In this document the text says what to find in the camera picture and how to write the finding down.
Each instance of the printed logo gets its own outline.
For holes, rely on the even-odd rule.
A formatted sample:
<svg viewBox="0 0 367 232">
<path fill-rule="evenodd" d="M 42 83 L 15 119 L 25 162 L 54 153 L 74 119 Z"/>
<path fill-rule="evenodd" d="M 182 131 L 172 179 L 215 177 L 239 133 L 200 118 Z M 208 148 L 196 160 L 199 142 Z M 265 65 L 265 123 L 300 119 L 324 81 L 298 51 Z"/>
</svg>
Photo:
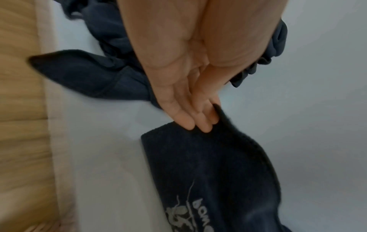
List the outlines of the printed logo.
<svg viewBox="0 0 367 232">
<path fill-rule="evenodd" d="M 203 199 L 200 198 L 195 200 L 192 203 L 192 207 L 188 201 L 193 186 L 194 182 L 188 191 L 185 205 L 180 205 L 179 196 L 177 195 L 177 204 L 173 208 L 166 208 L 168 222 L 171 224 L 173 232 L 198 232 L 198 227 L 193 214 L 193 207 L 200 216 L 204 232 L 214 232 L 214 229 L 210 226 L 210 219 L 207 215 L 208 210 L 204 205 L 202 205 Z"/>
</svg>

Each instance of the hand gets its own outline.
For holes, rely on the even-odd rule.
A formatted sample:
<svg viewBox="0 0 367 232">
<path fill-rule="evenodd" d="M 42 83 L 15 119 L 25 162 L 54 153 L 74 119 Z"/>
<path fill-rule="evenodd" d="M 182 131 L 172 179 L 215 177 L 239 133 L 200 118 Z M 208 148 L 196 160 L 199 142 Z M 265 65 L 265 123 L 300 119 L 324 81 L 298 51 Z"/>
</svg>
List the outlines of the hand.
<svg viewBox="0 0 367 232">
<path fill-rule="evenodd" d="M 211 131 L 217 92 L 264 52 L 286 0 L 119 0 L 134 51 L 162 109 Z"/>
</svg>

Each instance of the light wood panel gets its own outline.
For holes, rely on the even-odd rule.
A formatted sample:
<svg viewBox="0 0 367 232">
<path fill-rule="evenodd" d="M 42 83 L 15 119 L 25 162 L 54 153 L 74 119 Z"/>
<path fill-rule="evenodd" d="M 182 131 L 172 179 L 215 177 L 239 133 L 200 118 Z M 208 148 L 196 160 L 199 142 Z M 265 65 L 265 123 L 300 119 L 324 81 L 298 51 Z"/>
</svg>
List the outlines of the light wood panel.
<svg viewBox="0 0 367 232">
<path fill-rule="evenodd" d="M 33 0 L 0 0 L 0 231 L 58 218 Z"/>
</svg>

